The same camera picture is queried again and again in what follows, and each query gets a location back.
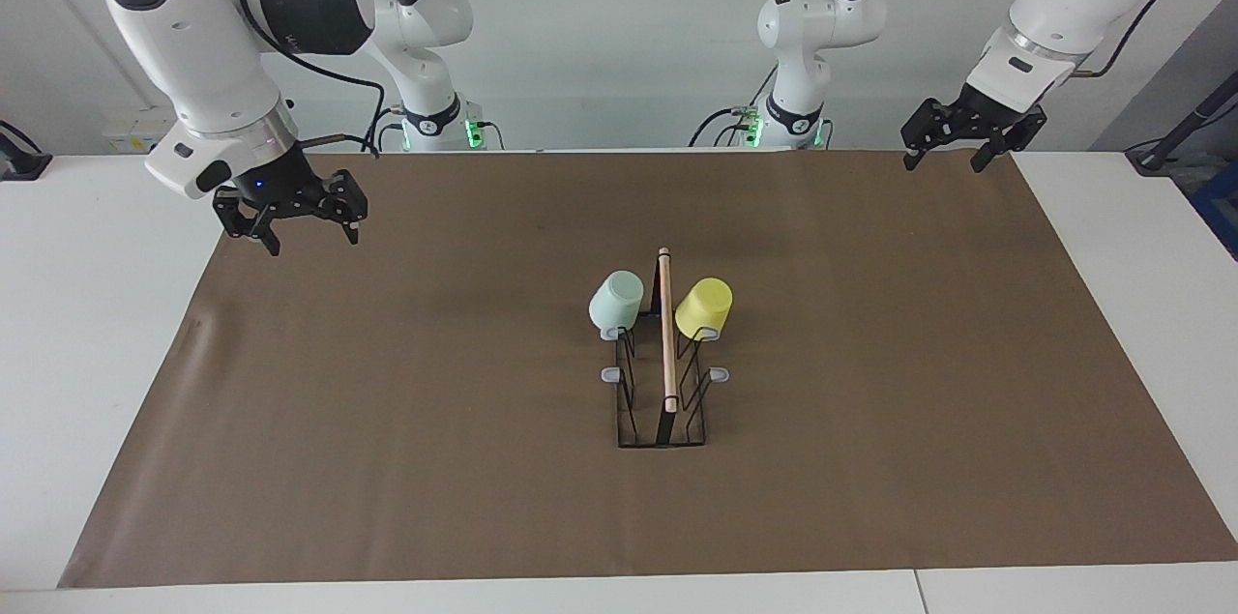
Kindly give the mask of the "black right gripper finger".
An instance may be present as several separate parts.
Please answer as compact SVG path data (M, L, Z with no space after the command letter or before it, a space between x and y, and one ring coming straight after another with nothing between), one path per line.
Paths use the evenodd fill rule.
M360 222L368 215L366 193L349 170L337 170L310 192L312 214L319 220L335 222L353 248L360 240Z
M274 220L279 215L276 203L251 203L243 198L239 189L215 189L213 196L214 213L222 222L222 230L234 239L251 239L266 249L270 256L279 257L281 243L274 231Z

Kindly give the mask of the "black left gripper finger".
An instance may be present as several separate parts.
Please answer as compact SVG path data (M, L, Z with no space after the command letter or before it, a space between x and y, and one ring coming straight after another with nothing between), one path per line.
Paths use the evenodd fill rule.
M954 108L935 98L925 99L900 129L905 155L903 168L914 172L928 152L954 142L951 123Z
M982 144L971 158L971 168L974 173L980 173L995 158L1006 154L1021 152L1046 121L1044 108L1031 106L1023 119L1006 130L993 129L987 136L985 144Z

